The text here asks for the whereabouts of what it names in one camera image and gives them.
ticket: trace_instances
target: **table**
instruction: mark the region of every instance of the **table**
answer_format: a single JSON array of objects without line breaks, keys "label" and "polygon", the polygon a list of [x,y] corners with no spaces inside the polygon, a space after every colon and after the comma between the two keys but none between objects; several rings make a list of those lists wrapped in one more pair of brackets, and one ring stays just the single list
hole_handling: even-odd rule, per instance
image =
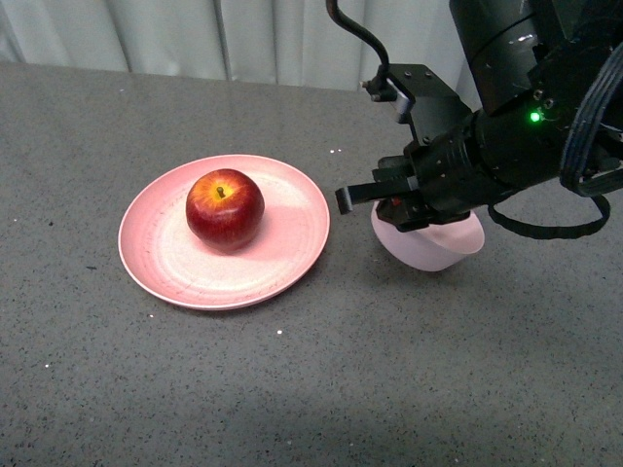
[{"label": "table", "polygon": [[[477,210],[484,249],[391,257],[371,181],[408,128],[367,94],[0,63],[0,464],[617,465],[623,197],[575,241]],[[144,292],[117,233],[152,180],[212,155],[287,162],[325,194],[314,267],[266,302],[197,312]],[[551,182],[500,207],[585,222]]]}]

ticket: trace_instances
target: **plate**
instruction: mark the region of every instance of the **plate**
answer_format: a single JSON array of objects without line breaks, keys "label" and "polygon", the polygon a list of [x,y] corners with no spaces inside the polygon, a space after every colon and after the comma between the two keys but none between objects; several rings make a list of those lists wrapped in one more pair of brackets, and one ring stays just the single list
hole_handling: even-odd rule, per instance
[{"label": "plate", "polygon": [[[265,202],[257,236],[233,254],[203,244],[185,212],[193,184],[226,167],[252,178]],[[119,253],[136,283],[166,302],[234,309],[263,302],[299,280],[322,253],[329,224],[324,195],[300,170],[261,156],[214,156],[174,168],[134,199],[119,228]]]}]

